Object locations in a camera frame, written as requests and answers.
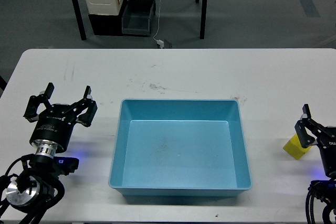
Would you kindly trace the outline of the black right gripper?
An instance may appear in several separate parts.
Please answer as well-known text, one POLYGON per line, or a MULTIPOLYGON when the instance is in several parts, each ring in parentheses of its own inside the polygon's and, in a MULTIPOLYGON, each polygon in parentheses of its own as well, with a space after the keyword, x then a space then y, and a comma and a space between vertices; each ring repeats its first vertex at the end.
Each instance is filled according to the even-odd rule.
POLYGON ((312 119, 309 105, 302 107, 303 114, 295 124, 296 134, 302 148, 318 145, 324 172, 335 177, 335 127, 327 127, 331 136, 321 132, 321 125, 312 119))

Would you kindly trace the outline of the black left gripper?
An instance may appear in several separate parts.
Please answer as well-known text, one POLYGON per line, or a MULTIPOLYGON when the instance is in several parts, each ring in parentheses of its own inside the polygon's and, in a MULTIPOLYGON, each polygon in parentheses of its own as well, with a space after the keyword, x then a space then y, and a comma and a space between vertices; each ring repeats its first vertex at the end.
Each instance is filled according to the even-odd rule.
POLYGON ((29 140, 32 146, 50 141, 57 145, 56 153, 63 153, 68 148, 74 125, 78 123, 90 127, 98 106, 92 98, 90 86, 86 86, 83 98, 71 105, 51 105, 49 99, 54 88, 54 84, 49 82, 45 91, 38 96, 30 96, 23 117, 28 122, 36 122, 29 140), (38 114, 40 104, 46 109, 38 114))

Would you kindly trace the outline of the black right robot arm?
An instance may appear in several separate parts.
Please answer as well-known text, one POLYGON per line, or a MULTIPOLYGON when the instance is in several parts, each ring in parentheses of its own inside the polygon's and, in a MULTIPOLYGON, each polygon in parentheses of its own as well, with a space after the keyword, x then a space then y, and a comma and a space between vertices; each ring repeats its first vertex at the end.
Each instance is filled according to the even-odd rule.
POLYGON ((323 223, 331 223, 330 213, 335 213, 335 127, 323 126, 311 117, 308 104, 302 107, 303 114, 295 124, 296 134, 302 148, 317 146, 325 175, 328 180, 313 180, 308 187, 305 201, 307 223, 315 223, 314 200, 325 203, 323 223))

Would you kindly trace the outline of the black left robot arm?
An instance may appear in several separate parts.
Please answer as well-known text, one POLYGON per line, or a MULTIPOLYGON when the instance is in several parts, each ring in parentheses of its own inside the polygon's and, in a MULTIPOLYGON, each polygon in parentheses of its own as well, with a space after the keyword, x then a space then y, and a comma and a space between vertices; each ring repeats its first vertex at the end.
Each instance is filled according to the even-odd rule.
POLYGON ((35 153, 13 161, 1 176, 1 214, 12 207, 25 213, 21 223, 40 223, 62 200, 65 188, 59 176, 74 173, 79 159, 58 154, 67 150, 74 126, 90 127, 98 109, 90 87, 73 104, 50 104, 53 90, 50 82, 45 91, 32 95, 24 113, 27 121, 36 123, 29 140, 35 153))

